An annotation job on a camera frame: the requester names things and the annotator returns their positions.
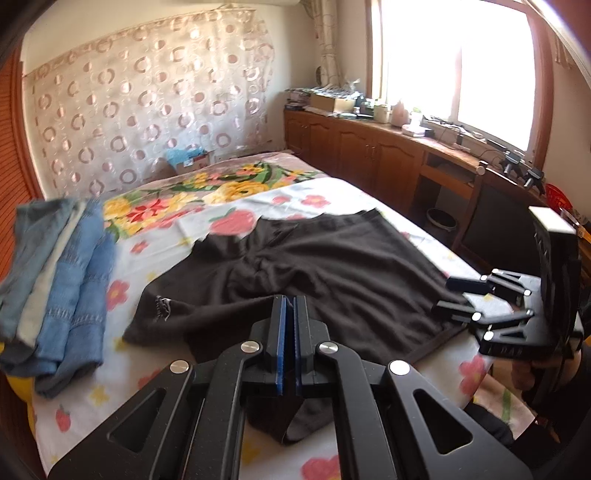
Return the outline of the sheer circle pattern curtain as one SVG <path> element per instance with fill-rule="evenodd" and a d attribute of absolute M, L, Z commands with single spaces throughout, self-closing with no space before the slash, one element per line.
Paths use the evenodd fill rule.
<path fill-rule="evenodd" d="M 172 151 L 208 161 L 263 148 L 274 48 L 255 9 L 144 22 L 24 76 L 24 116 L 53 196 L 100 197 L 161 176 Z"/>

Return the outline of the window with wooden frame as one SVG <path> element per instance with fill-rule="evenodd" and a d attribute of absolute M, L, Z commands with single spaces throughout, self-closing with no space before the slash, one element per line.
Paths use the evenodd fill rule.
<path fill-rule="evenodd" d="M 549 35 L 525 1 L 369 1 L 368 93 L 461 125 L 542 167 Z"/>

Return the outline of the pink yellow floral bedspread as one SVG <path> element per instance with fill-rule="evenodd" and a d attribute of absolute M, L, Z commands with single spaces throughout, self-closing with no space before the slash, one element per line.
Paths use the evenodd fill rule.
<path fill-rule="evenodd" d="M 104 227 L 116 240 L 144 230 L 166 229 L 188 213 L 277 188 L 325 173 L 288 151 L 221 161 L 194 172 L 156 180 L 107 200 Z"/>

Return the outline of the wooden wardrobe door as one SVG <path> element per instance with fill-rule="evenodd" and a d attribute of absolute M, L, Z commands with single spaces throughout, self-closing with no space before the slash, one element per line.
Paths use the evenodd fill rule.
<path fill-rule="evenodd" d="M 1 67 L 0 97 L 0 274 L 10 270 L 16 207 L 43 194 L 31 160 L 22 107 L 23 62 L 19 43 Z"/>

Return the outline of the small cardboard tissue box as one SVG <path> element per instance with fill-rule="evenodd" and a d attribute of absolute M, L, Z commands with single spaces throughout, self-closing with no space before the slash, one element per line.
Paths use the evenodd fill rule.
<path fill-rule="evenodd" d="M 165 158 L 178 175 L 197 171 L 211 164 L 211 152 L 201 147 L 190 150 L 167 149 Z"/>

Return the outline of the long wooden cabinet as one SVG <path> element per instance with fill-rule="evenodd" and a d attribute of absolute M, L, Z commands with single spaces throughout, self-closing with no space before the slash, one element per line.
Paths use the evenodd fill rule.
<path fill-rule="evenodd" d="M 442 194 L 460 202 L 448 210 L 460 226 L 480 160 L 431 138 L 412 138 L 373 121 L 284 110 L 284 140 L 298 158 L 348 181 L 421 225 L 427 210 L 444 209 Z"/>

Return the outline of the black pants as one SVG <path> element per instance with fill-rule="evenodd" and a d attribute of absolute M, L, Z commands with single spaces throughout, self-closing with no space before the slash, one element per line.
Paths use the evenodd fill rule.
<path fill-rule="evenodd" d="M 209 361 L 269 317 L 277 295 L 303 296 L 332 340 L 377 364 L 417 362 L 459 332 L 432 308 L 461 296 L 370 210 L 262 219 L 242 238 L 206 236 L 143 289 L 124 339 L 142 346 L 180 339 L 197 361 Z"/>

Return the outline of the black waste bin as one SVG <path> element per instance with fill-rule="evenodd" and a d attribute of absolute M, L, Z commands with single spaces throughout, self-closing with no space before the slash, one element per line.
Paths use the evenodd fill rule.
<path fill-rule="evenodd" d="M 446 211 L 435 207 L 427 210 L 425 230 L 442 244 L 450 246 L 457 229 L 457 220 Z"/>

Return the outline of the cardboard box on cabinet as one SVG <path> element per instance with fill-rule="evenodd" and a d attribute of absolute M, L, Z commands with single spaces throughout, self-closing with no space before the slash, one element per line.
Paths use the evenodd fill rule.
<path fill-rule="evenodd" d="M 352 113 L 356 99 L 311 93 L 310 106 L 329 113 Z"/>

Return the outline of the stack of folded blue jeans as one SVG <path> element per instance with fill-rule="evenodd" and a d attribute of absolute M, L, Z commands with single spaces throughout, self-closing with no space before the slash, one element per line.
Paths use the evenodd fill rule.
<path fill-rule="evenodd" d="M 1 282 L 1 370 L 52 399 L 103 362 L 115 240 L 98 199 L 22 204 L 13 235 Z"/>

